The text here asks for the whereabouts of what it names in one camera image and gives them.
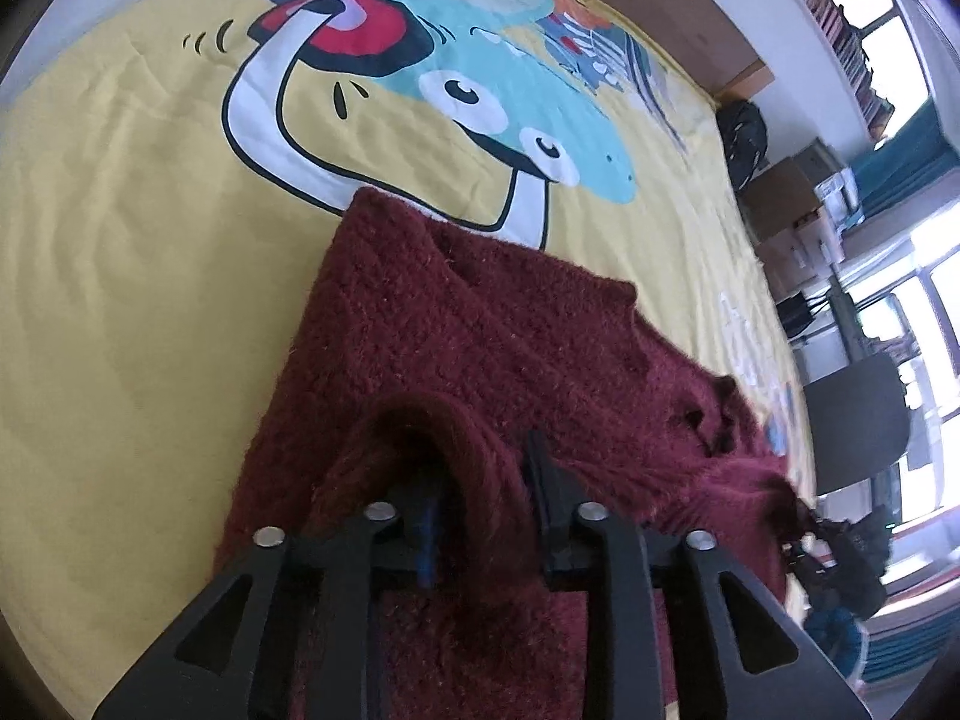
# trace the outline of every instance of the maroon sweater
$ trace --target maroon sweater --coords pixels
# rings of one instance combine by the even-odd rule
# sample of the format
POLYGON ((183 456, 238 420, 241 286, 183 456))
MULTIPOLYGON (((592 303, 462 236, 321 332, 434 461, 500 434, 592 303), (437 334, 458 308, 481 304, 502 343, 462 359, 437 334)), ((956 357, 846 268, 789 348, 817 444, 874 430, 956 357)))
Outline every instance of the maroon sweater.
MULTIPOLYGON (((591 497, 666 533, 712 531, 782 599, 779 543, 798 535, 785 461, 733 379, 671 346, 636 298, 359 191, 248 450, 217 565, 264 525, 327 533, 439 457, 463 491, 458 571, 385 604, 392 717, 579 717, 586 608, 542 584, 520 475, 536 426, 591 497)), ((672 701, 662 622, 661 635, 672 701)))

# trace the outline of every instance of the yellow bedsheet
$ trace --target yellow bedsheet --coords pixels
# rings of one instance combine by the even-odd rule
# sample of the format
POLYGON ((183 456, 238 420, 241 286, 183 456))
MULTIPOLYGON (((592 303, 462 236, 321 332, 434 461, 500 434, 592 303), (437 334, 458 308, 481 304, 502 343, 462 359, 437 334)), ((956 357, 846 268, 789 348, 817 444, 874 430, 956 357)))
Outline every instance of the yellow bedsheet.
POLYGON ((75 717, 203 585, 368 182, 637 284, 812 493, 712 105, 594 0, 146 0, 5 112, 0 608, 75 717))

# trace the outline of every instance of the black bag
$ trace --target black bag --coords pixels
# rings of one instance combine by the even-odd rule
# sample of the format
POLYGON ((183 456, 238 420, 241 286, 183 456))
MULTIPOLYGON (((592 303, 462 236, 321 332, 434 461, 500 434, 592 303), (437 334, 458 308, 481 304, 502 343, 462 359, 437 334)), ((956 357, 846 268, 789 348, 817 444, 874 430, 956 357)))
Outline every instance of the black bag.
POLYGON ((741 193, 767 155, 767 125, 750 100, 738 100, 717 111, 727 172, 733 191, 741 193))

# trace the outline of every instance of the teal curtain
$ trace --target teal curtain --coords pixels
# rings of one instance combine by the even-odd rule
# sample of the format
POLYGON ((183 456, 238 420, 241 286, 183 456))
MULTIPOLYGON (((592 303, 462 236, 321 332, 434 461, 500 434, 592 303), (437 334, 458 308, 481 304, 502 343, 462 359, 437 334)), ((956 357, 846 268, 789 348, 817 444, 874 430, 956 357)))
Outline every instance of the teal curtain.
POLYGON ((960 167, 960 155, 944 138, 933 100, 883 146, 851 165, 865 218, 917 194, 954 167, 960 167))

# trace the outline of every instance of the white wall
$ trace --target white wall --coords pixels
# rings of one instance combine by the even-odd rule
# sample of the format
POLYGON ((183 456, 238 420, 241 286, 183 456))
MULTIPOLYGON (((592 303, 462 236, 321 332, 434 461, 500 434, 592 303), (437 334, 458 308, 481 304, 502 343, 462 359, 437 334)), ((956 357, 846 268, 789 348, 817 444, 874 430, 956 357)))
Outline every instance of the white wall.
POLYGON ((872 147, 839 60, 803 0, 714 0, 776 79, 755 102, 778 162, 815 137, 850 162, 872 147))

